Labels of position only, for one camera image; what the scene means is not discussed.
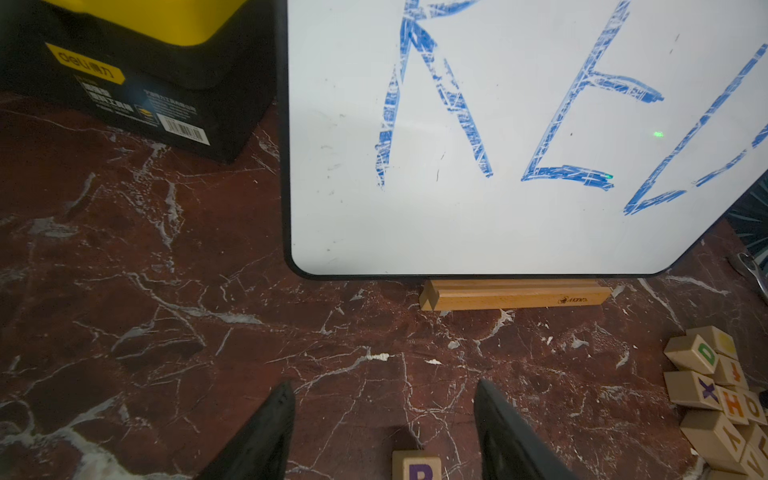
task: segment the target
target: marble floor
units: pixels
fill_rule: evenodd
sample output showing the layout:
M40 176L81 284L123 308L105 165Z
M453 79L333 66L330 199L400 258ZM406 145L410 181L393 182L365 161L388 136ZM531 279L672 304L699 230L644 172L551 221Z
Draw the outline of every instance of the marble floor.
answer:
M417 446L479 478L483 377L580 478L690 479L667 339L719 326L768 386L768 306L724 222L602 306L424 313L417 283L299 278L276 125L220 166L0 96L0 478L194 477L282 380L287 478L389 478Z

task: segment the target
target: yellow lid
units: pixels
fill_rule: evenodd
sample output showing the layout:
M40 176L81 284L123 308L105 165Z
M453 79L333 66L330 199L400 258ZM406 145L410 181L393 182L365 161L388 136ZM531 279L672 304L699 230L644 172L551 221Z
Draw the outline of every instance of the yellow lid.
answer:
M246 0L45 1L186 47L207 41Z

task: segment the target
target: yellow and black box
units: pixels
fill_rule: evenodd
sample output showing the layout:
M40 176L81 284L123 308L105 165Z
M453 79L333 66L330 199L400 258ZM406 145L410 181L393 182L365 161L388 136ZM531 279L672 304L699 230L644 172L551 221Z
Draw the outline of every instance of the yellow and black box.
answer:
M0 88L230 162L275 95L273 0L6 0Z

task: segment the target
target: blue marker writing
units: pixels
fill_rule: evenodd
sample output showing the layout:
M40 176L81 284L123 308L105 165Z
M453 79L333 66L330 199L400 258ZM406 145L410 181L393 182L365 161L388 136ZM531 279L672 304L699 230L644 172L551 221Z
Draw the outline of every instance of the blue marker writing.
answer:
M406 78L406 67L411 47L421 54L422 60L432 74L440 99L448 112L458 118L464 133L469 139L475 161L480 171L486 177L493 175L488 155L485 153L480 133L475 121L469 113L467 102L462 95L458 82L454 77L451 67L437 50L437 43L418 24L418 20L426 18L445 17L461 12L477 3L479 0L464 0L457 2L441 3L419 6L419 0L406 0L406 8L403 12L400 25L400 61L392 71L392 79L389 81L386 99L384 100L384 113L382 130L379 133L379 143L376 144L376 174L379 176L379 186L384 187L386 169L389 166L389 152L392 150L392 134L395 130L397 110L400 103L400 88Z
M646 209L648 207L652 207L653 205L663 204L665 202L672 201L687 191L687 190L671 190L661 195L657 195L656 197L643 200L643 197L645 197L648 191L656 183L656 180L658 179L659 175L661 175L661 172L663 172L664 169L667 168L667 165L669 165L669 163L677 156L677 154L683 151L683 149L688 145L688 143L696 136L696 134L699 133L701 128L707 124L710 118L712 118L712 115L714 115L717 112L717 110L720 107L722 107L723 104L730 98L730 96L741 85L741 82L743 81L743 79L750 73L750 71L752 71L752 68L755 66L755 64L763 57L767 49L768 49L768 44L763 44L763 46L761 46L757 50L755 55L746 63L746 65L744 65L744 68L741 69L739 74L726 87L725 91L722 94L720 94L719 97L717 97L717 99L715 100L714 103L712 103L712 106L709 107L707 112L699 119L699 121L694 125L694 127L690 129L688 134L685 137L683 137L683 140L680 141L680 143L674 148L674 150L672 150L672 153L670 153L666 158L664 158L661 161L659 166L656 167L656 169L650 174L648 179L645 180L645 182L637 190L637 193L632 197L631 200L629 200L629 203L627 204L627 206L624 207L625 215L636 214L640 210ZM763 141L763 139L766 136L768 136L768 131L766 131L766 129L764 128L763 131L761 131L753 140L752 148L755 148L758 145L760 145L760 143ZM715 170L711 174L708 174L700 178L699 180L696 180L694 182L694 185L696 185L697 187L701 187L709 180L712 180L717 175L722 174L725 170L728 170L733 165L737 164L744 157L744 155L746 155L746 149L742 151L740 154L738 154L736 158L728 162L725 165L725 167Z
M631 0L622 0L614 10L613 15L611 15L611 18L605 25L605 29L600 33L598 41L594 44L592 52L590 52L587 57L587 61L576 75L576 79L573 84L571 84L571 88L568 90L565 99L560 104L560 108L557 113L554 114L552 121L544 132L544 136L541 138L541 141L539 141L536 152L531 159L531 163L528 165L528 169L523 174L521 181L545 178L551 180L575 180L583 183L587 187L598 187L603 190L608 190L614 186L609 182L614 176L599 170L574 167L571 165L563 165L562 167L539 167L538 165L541 162L541 159L547 154L547 150L549 150L549 146L554 140L554 136L562 125L565 115L571 110L571 106L576 100L576 97L578 97L586 87L598 87L604 90L614 91L644 103L652 103L664 99L664 97L661 96L661 93L634 78L609 75L594 70L598 61L600 61L600 58L611 45L613 39L616 38L616 34L618 34L621 26L627 21L627 17L629 16L627 9L629 8L630 3Z

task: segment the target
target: barcode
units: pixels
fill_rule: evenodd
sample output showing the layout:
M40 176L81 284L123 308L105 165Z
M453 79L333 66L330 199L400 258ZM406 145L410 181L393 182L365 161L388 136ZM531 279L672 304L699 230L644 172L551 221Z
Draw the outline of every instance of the barcode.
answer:
M205 130L202 128L184 123L183 121L174 120L163 114L157 114L157 118L160 118L160 122L163 124L165 131L169 131L172 134L184 138L189 138L190 140L199 141L202 144L210 145L210 143L208 143L208 137L205 135Z

